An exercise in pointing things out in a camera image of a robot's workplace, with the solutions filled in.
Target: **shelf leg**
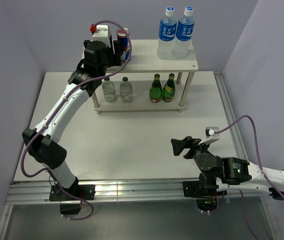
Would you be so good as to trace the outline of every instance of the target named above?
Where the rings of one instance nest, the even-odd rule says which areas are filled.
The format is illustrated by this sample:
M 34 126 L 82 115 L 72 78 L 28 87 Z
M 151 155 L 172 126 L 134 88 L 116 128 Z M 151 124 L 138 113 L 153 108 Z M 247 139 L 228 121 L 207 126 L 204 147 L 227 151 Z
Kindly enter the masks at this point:
M 94 108 L 98 109 L 100 107 L 100 104 L 98 103 L 95 92 L 92 94 L 92 100 L 93 100 L 93 103 L 94 103 Z
M 182 72 L 179 72 L 176 79 L 176 84 L 180 84 L 182 79 Z
M 180 107 L 184 106 L 184 104 L 185 104 L 186 96 L 187 96 L 187 93 L 190 89 L 190 86 L 191 86 L 191 83 L 192 83 L 192 80 L 193 80 L 193 76 L 194 76 L 194 72 L 188 73 L 187 80 L 186 80 L 186 83 L 185 83 L 185 87 L 184 87 L 184 90 L 183 90 L 183 94 L 182 94 L 182 97 L 181 97 L 181 101 L 179 103 Z

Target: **yellow bottle label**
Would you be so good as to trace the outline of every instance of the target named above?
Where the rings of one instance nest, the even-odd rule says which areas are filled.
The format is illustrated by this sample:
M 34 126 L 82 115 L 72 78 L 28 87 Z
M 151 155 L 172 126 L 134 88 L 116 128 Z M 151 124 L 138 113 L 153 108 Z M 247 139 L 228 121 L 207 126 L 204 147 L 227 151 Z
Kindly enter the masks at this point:
M 166 86 L 165 89 L 170 93 L 172 88 L 170 88 L 169 86 Z

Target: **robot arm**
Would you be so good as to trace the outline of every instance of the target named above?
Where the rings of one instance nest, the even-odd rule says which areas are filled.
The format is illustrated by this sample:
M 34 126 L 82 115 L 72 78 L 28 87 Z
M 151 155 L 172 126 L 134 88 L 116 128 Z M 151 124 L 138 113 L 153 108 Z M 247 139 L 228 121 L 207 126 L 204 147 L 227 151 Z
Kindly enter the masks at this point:
M 183 182 L 184 196 L 206 199 L 215 195 L 243 191 L 270 195 L 276 200 L 282 200 L 282 197 L 270 186 L 265 176 L 284 195 L 284 170 L 264 167 L 261 171 L 258 165 L 249 161 L 211 154 L 208 148 L 211 143 L 219 140 L 219 134 L 214 133 L 217 130 L 217 127 L 207 127 L 204 140 L 190 136 L 183 140 L 171 139 L 174 155 L 178 156 L 184 149 L 190 149 L 184 158 L 194 159 L 201 171 L 197 181 Z M 205 202 L 207 201 L 199 201 L 198 206 L 200 205 L 202 210 L 214 209 L 206 208 Z
M 92 78 L 105 76 L 108 67 L 121 65 L 118 41 L 114 41 L 114 53 L 108 34 L 104 34 L 105 28 L 107 29 L 108 26 L 98 25 L 93 41 L 84 41 L 84 59 L 79 62 L 76 71 L 70 76 L 62 96 L 52 110 L 34 129 L 26 128 L 23 132 L 24 142 L 28 145 L 44 127 L 41 134 L 29 146 L 28 152 L 36 161 L 48 168 L 58 183 L 74 196 L 81 194 L 78 179 L 72 174 L 65 161 L 67 151 L 58 145 L 58 142 L 74 114 L 92 96 L 102 81 L 92 81 L 84 85 L 83 83 Z M 67 104 L 60 107 L 63 101 Z

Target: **plastic water bottle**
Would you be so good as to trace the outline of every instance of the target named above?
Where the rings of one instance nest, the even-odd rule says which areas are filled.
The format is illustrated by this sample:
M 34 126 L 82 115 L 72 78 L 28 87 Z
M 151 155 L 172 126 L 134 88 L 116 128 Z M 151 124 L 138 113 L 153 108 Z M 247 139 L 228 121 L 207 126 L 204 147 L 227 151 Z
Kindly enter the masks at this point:
M 172 56 L 174 36 L 176 32 L 176 19 L 174 7 L 166 8 L 165 16 L 161 19 L 158 32 L 157 56 L 160 59 L 169 59 Z
M 187 6 L 184 16 L 178 21 L 176 38 L 173 46 L 173 56 L 176 59 L 184 59 L 188 53 L 188 47 L 194 28 L 193 7 Z

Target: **red bull can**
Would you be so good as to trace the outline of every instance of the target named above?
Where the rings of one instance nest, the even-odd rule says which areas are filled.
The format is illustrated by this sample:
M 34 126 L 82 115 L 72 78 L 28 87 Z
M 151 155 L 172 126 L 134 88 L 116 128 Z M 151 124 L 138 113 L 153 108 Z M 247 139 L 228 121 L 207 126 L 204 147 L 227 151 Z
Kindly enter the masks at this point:
M 126 31 L 128 35 L 130 35 L 130 31 L 127 28 L 124 28 L 124 30 Z M 122 63 L 125 63 L 128 60 L 128 56 L 130 53 L 130 46 L 128 43 L 128 38 L 124 34 L 123 30 L 121 30 L 120 28 L 117 30 L 116 35 L 117 35 L 118 43 L 120 45 L 120 49 L 121 51 L 123 51 L 123 54 L 121 56 L 121 61 Z

